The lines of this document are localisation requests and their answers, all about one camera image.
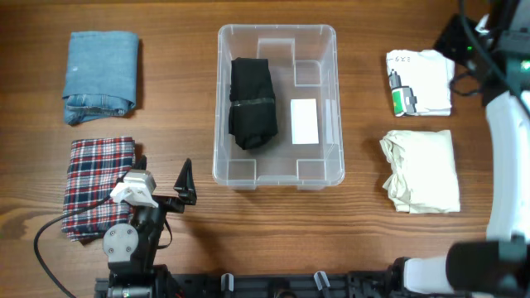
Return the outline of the white printed t-shirt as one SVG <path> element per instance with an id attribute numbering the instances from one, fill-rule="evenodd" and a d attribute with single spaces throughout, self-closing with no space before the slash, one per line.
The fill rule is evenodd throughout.
<path id="1" fill-rule="evenodd" d="M 449 116 L 455 63 L 435 50 L 392 50 L 386 54 L 394 114 Z"/>

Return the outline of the cream garment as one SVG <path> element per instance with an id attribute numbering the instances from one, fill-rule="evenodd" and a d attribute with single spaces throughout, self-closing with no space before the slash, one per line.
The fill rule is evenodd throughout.
<path id="1" fill-rule="evenodd" d="M 392 130 L 379 141 L 393 173 L 383 188 L 398 212 L 460 211 L 460 191 L 449 130 Z"/>

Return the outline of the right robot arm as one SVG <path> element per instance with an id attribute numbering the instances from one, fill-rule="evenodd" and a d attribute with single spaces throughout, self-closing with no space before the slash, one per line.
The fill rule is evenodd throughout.
<path id="1" fill-rule="evenodd" d="M 480 22 L 465 1 L 434 50 L 393 50 L 386 64 L 394 114 L 450 116 L 451 94 L 482 95 L 493 146 L 493 203 L 486 240 L 440 257 L 400 258 L 386 292 L 529 297 L 529 1 L 489 1 Z M 460 92 L 471 77 L 477 89 Z M 450 130 L 393 130 L 380 141 L 393 173 L 383 184 L 398 212 L 460 212 Z"/>

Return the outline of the black garment with tape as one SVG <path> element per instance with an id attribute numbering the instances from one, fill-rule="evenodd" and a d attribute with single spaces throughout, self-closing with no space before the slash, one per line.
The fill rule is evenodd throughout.
<path id="1" fill-rule="evenodd" d="M 229 134 L 241 149 L 256 149 L 278 134 L 268 60 L 238 57 L 231 66 Z"/>

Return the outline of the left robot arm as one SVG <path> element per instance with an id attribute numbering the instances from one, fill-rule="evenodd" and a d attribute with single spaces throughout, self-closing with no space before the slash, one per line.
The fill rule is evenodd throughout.
<path id="1" fill-rule="evenodd" d="M 182 214 L 197 201 L 192 161 L 186 159 L 173 186 L 176 196 L 155 195 L 157 185 L 142 156 L 124 176 L 118 178 L 110 193 L 115 203 L 134 208 L 127 223 L 118 223 L 104 235 L 103 250 L 108 258 L 108 280 L 97 280 L 96 297 L 183 297 L 184 291 L 167 266 L 154 263 L 164 230 L 171 228 L 169 213 Z"/>

